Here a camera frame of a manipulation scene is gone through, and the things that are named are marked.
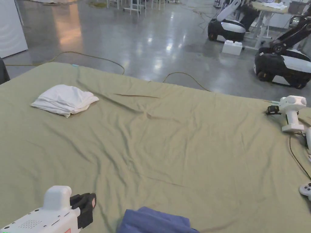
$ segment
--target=cable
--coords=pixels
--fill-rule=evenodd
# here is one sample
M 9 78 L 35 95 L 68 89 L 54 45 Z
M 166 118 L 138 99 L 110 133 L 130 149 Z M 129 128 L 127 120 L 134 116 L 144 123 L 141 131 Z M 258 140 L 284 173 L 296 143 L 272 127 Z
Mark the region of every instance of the cable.
M 209 92 L 212 92 L 212 91 L 206 89 L 205 87 L 203 87 L 203 86 L 202 86 L 194 77 L 192 77 L 190 74 L 187 74 L 187 73 L 184 73 L 184 72 L 173 72 L 173 73 L 170 73 L 170 74 L 168 74 L 168 75 L 165 77 L 165 79 L 162 81 L 162 83 L 164 83 L 165 80 L 167 79 L 167 77 L 170 76 L 170 75 L 172 75 L 172 74 L 184 74 L 184 75 L 188 75 L 188 76 L 191 77 L 200 87 L 202 87 L 204 90 L 209 91 Z
M 289 138 L 289 145 L 290 145 L 290 151 L 294 157 L 294 159 L 296 160 L 296 162 L 299 164 L 299 166 L 301 167 L 301 169 L 306 173 L 307 177 L 311 180 L 311 176 L 308 174 L 308 172 L 305 170 L 305 168 L 301 165 L 301 163 L 298 161 L 298 159 L 296 158 L 295 154 L 293 153 L 293 150 L 291 148 L 291 137 L 292 135 L 290 135 L 290 138 Z
M 105 60 L 105 61 L 109 61 L 109 62 L 112 62 L 112 63 L 114 63 L 114 64 L 120 66 L 120 67 L 123 69 L 122 75 L 124 75 L 124 73 L 125 73 L 125 68 L 124 68 L 122 65 L 120 65 L 119 63 L 117 63 L 117 62 L 114 62 L 114 61 L 109 60 L 109 59 L 106 59 L 106 58 L 96 57 L 96 56 L 92 56 L 92 55 L 88 55 L 88 54 L 84 54 L 84 53 L 79 53 L 79 52 L 75 52 L 75 51 L 61 52 L 61 53 L 59 53 L 57 56 L 55 56 L 52 60 L 50 60 L 50 61 L 48 61 L 48 62 L 36 63 L 36 64 L 8 64 L 8 65 L 6 65 L 6 66 L 40 66 L 40 65 L 43 65 L 43 64 L 50 63 L 50 62 L 54 61 L 59 55 L 61 55 L 61 54 L 63 54 L 63 53 L 76 53 L 76 54 L 84 55 L 84 56 L 87 56 L 87 57 L 93 57 L 93 58 L 98 58 L 98 59 L 102 59 L 102 60 Z M 212 91 L 206 89 L 204 86 L 202 86 L 202 85 L 201 85 L 194 77 L 192 77 L 190 74 L 187 74 L 187 73 L 184 73 L 184 72 L 178 72 L 178 71 L 177 71 L 177 72 L 170 73 L 170 74 L 168 74 L 168 75 L 165 77 L 165 79 L 163 80 L 162 83 L 165 82 L 165 80 L 168 78 L 168 76 L 170 76 L 171 74 L 176 74 L 176 73 L 185 74 L 185 75 L 190 76 L 190 77 L 191 77 L 200 87 L 202 87 L 204 90 L 209 91 L 209 92 L 212 92 Z
M 88 54 L 84 54 L 84 53 L 79 53 L 79 52 L 75 52 L 75 51 L 61 52 L 57 56 L 55 56 L 52 60 L 50 60 L 48 62 L 44 62 L 44 63 L 36 63 L 36 64 L 8 64 L 6 66 L 40 66 L 40 65 L 43 65 L 43 64 L 46 64 L 46 63 L 54 61 L 59 55 L 61 55 L 63 53 L 75 53 L 75 54 L 80 54 L 80 55 L 84 55 L 84 56 L 87 56 L 87 57 L 93 57 L 93 58 L 98 58 L 98 59 L 102 59 L 102 60 L 105 60 L 105 61 L 109 61 L 109 62 L 112 62 L 112 63 L 120 66 L 123 69 L 123 73 L 122 74 L 125 73 L 125 68 L 122 65 L 120 65 L 119 63 L 117 63 L 117 62 L 114 62 L 114 61 L 106 59 L 106 58 L 96 57 L 96 56 L 92 56 L 92 55 L 88 55 Z

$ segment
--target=concrete floor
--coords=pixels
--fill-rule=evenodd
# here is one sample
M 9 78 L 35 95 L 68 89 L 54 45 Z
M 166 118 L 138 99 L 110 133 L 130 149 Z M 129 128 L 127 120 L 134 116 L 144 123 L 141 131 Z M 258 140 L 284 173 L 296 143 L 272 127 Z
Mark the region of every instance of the concrete floor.
M 62 51 L 77 51 L 118 62 L 125 75 L 139 79 L 162 82 L 169 73 L 181 71 L 214 92 L 268 100 L 299 95 L 311 106 L 311 83 L 297 90 L 261 82 L 253 71 L 254 51 L 242 51 L 240 56 L 223 54 L 222 43 L 207 40 L 207 29 L 202 28 L 216 13 L 213 1 L 182 0 L 182 4 L 166 4 L 161 11 L 152 10 L 150 1 L 147 17 L 143 12 L 137 18 L 137 13 L 130 15 L 113 4 L 109 9 L 90 7 L 87 0 L 60 6 L 19 0 L 29 50 L 4 61 L 41 63 Z M 122 73 L 113 63 L 82 55 L 62 54 L 55 61 Z M 7 67 L 11 78 L 31 68 Z M 173 74 L 166 82 L 201 89 L 183 74 Z

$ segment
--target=wrinkled sheet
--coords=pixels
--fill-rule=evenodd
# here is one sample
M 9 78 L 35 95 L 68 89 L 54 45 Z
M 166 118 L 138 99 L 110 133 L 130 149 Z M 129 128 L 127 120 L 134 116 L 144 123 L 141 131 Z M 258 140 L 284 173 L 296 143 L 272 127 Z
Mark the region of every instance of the wrinkled sheet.
M 30 107 L 57 84 L 100 100 L 69 118 Z M 68 185 L 97 194 L 83 233 L 115 232 L 126 209 L 142 206 L 200 232 L 311 229 L 298 192 L 308 179 L 281 132 L 285 118 L 266 116 L 266 101 L 49 63 L 1 85 L 0 102 L 1 227 Z M 299 117 L 311 123 L 311 110 Z M 298 138 L 292 149 L 311 173 Z

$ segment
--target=wheel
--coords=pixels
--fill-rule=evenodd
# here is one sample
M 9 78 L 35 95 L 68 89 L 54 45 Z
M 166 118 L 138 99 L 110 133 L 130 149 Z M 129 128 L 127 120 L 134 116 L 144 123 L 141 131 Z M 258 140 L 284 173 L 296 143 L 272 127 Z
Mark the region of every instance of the wheel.
M 297 84 L 294 85 L 294 88 L 296 88 L 296 89 L 303 89 L 306 85 L 307 85 L 306 82 L 297 83 Z
M 273 46 L 273 51 L 276 54 L 281 53 L 283 50 L 284 50 L 284 47 L 281 44 L 277 44 L 277 45 Z
M 260 81 L 262 82 L 271 82 L 273 77 L 271 74 L 268 74 L 268 73 L 265 73 L 263 71 L 260 71 L 258 74 L 257 74 L 257 77 Z
M 215 41 L 217 39 L 217 36 L 214 33 L 209 33 L 208 34 L 208 39 L 210 41 Z

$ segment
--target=folded white cloth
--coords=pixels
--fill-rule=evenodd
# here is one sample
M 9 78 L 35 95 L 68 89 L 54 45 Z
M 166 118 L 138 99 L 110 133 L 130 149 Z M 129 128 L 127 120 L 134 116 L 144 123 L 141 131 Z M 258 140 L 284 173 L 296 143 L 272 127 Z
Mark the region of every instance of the folded white cloth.
M 61 84 L 42 93 L 31 106 L 69 117 L 70 114 L 87 110 L 96 101 L 99 99 L 91 92 Z
M 272 8 L 280 9 L 280 10 L 283 10 L 283 9 L 285 9 L 287 7 L 287 6 L 284 6 L 284 4 L 282 2 L 280 2 L 280 3 L 275 3 L 275 2 L 263 3 L 263 5 L 266 6 L 266 7 L 272 7 Z

